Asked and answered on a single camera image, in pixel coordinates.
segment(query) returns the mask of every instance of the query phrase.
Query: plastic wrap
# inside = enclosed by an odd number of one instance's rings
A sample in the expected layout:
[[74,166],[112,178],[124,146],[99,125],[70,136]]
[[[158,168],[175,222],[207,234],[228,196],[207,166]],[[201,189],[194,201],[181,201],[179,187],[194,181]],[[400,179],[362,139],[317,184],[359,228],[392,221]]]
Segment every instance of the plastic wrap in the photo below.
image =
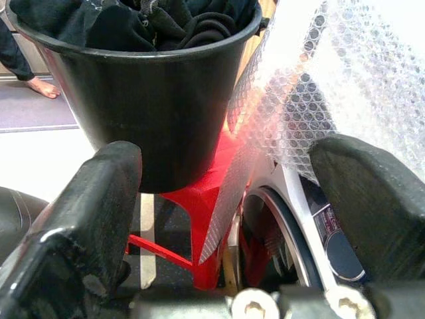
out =
[[313,181],[308,149],[334,132],[425,181],[424,6],[281,0],[230,101],[232,133]]

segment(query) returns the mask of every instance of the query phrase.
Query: black pants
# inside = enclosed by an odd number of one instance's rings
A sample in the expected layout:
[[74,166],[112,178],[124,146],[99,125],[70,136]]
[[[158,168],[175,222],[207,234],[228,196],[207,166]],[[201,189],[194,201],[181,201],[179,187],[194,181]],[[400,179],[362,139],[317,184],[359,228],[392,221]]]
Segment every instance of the black pants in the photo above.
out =
[[34,78],[31,67],[2,19],[0,19],[0,62],[16,75],[18,80],[29,81]]

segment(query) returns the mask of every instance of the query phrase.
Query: person's foot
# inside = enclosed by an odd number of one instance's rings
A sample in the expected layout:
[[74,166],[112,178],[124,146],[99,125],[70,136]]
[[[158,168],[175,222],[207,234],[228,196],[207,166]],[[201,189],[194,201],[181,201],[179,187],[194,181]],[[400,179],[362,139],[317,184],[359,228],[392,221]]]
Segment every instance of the person's foot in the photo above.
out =
[[35,92],[40,93],[47,98],[57,98],[60,94],[59,89],[46,81],[43,81],[37,77],[34,77],[32,80],[27,81],[27,84]]

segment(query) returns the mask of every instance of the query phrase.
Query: black plastic bucket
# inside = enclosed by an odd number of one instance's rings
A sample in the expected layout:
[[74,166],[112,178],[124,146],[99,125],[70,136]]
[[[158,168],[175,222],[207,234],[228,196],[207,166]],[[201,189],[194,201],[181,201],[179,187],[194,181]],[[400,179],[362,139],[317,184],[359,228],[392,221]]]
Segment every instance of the black plastic bucket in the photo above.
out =
[[128,53],[85,49],[38,33],[18,20],[38,46],[76,120],[96,150],[117,140],[143,154],[140,191],[164,193],[198,180],[216,150],[251,23],[221,42],[193,49]]

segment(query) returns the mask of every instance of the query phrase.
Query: person's leg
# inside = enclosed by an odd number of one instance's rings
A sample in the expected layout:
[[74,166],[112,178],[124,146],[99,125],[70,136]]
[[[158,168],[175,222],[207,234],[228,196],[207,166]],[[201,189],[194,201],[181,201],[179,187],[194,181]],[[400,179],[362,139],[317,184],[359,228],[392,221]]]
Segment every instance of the person's leg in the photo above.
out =
[[29,81],[34,78],[31,67],[2,19],[0,19],[0,62],[16,75],[18,80]]
[[2,19],[0,19],[0,62],[16,75],[18,80],[25,81],[30,88],[47,98],[56,98],[60,94],[57,87],[33,74],[12,32]]

